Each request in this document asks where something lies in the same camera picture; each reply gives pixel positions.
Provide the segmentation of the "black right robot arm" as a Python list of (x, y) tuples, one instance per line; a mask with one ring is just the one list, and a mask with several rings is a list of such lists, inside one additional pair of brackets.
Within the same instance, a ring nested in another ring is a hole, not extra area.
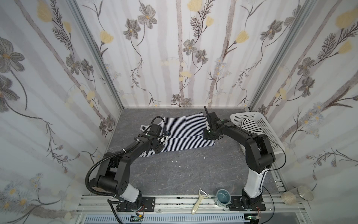
[(216, 113), (206, 111), (208, 129), (203, 130), (205, 140), (219, 140), (228, 136), (245, 148), (245, 161), (249, 167), (246, 185), (241, 193), (241, 207), (250, 211), (263, 199), (262, 184), (276, 157), (270, 139), (265, 134), (246, 131), (228, 119), (219, 119)]

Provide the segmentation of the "blue white striped tank top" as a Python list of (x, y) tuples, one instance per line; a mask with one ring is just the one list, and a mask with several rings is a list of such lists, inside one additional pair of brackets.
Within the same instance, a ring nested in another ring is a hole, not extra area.
[(181, 117), (164, 117), (167, 130), (171, 133), (161, 152), (175, 152), (215, 145), (213, 140), (205, 140), (203, 130), (207, 122), (203, 113)]

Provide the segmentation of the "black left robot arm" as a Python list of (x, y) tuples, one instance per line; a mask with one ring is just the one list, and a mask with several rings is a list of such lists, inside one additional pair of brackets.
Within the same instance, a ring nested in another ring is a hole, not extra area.
[(143, 207), (142, 193), (130, 184), (131, 164), (143, 153), (162, 151), (166, 137), (170, 135), (166, 125), (150, 124), (132, 144), (116, 153), (106, 153), (95, 163), (86, 174), (86, 188), (93, 194), (123, 201), (127, 209), (140, 210)]

